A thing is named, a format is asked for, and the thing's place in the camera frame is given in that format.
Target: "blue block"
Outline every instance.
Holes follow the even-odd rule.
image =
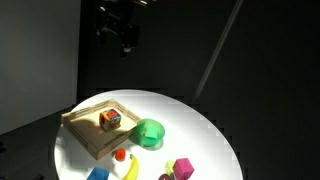
[[[94,167],[87,180],[107,180],[108,177],[109,171],[99,167]]]

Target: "pink cube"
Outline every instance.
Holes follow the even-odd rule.
[[[176,180],[187,180],[192,175],[194,169],[188,158],[177,159],[173,165],[173,172]]]

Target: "banana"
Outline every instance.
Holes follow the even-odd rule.
[[[138,171],[139,171],[138,160],[132,154],[130,154],[130,158],[131,158],[130,169],[122,180],[136,180],[138,177]]]

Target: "round table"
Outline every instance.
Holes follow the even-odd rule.
[[[143,148],[126,140],[118,148],[133,154],[139,162],[139,180],[158,180],[167,161],[188,158],[194,172],[190,180],[242,180],[239,161],[226,138],[204,116],[170,97],[140,90],[116,90],[93,96],[72,111],[114,99],[142,119],[159,121],[166,130],[160,149]],[[125,176],[130,159],[118,162],[107,154],[95,160],[61,125],[54,151],[55,165],[61,180],[87,179],[94,167],[108,170],[109,180]]]

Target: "wooden tray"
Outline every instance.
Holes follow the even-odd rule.
[[[115,109],[121,115],[121,126],[105,132],[99,125],[101,112]],[[75,112],[62,114],[63,126],[96,159],[101,159],[134,133],[138,116],[114,99]]]

